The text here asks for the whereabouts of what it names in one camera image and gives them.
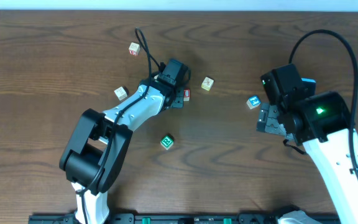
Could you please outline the red letter I block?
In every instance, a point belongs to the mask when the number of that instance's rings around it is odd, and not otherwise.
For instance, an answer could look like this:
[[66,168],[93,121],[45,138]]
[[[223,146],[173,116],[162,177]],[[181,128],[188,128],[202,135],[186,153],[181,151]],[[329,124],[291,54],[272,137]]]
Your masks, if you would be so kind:
[[183,91],[183,101],[190,100],[190,89],[184,89]]

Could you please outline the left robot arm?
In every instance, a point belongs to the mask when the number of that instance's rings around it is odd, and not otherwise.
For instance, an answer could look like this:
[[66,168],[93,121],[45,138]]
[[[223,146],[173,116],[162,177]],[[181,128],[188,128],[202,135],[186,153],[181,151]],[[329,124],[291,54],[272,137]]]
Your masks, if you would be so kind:
[[185,85],[154,79],[141,81],[120,105],[80,116],[60,158],[59,167],[75,190],[80,223],[104,223],[109,216],[107,192],[117,179],[133,132],[169,108],[181,108]]

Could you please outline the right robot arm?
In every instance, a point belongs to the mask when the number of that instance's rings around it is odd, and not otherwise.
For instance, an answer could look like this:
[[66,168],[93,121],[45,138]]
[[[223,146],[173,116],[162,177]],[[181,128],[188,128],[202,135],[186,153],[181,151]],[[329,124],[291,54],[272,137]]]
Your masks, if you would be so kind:
[[267,97],[318,168],[341,223],[358,223],[358,135],[343,98],[333,91],[268,91]]

